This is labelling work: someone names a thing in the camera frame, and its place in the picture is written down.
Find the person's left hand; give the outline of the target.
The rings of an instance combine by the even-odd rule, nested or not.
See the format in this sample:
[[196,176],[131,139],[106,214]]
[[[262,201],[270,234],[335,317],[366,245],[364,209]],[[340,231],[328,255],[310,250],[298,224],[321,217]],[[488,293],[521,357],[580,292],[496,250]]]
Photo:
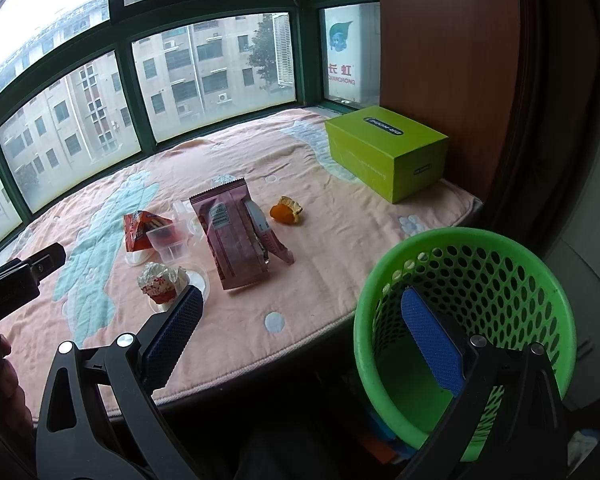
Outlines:
[[0,429],[27,438],[33,431],[32,415],[15,367],[7,359],[11,353],[10,343],[0,334]]

